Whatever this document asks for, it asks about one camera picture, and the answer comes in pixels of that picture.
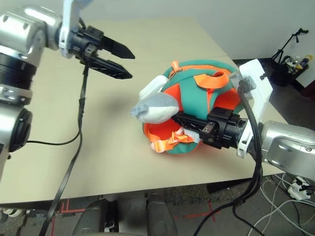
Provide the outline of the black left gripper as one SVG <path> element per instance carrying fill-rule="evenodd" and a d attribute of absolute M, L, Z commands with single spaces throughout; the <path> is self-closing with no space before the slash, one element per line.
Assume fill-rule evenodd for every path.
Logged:
<path fill-rule="evenodd" d="M 69 52 L 82 64 L 91 64 L 94 61 L 95 71 L 115 79 L 131 79 L 132 75 L 120 64 L 96 58 L 98 50 L 102 49 L 122 59 L 135 58 L 127 46 L 104 36 L 104 32 L 92 26 L 78 30 L 70 42 Z"/>

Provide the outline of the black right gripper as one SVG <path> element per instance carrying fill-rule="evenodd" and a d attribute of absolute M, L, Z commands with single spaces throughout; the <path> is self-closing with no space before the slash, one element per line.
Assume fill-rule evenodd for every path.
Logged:
<path fill-rule="evenodd" d="M 185 113 L 177 113 L 171 119 L 183 128 L 199 132 L 203 143 L 218 149 L 237 148 L 248 121 L 233 110 L 220 107 L 210 112 L 210 120 L 215 123 Z"/>

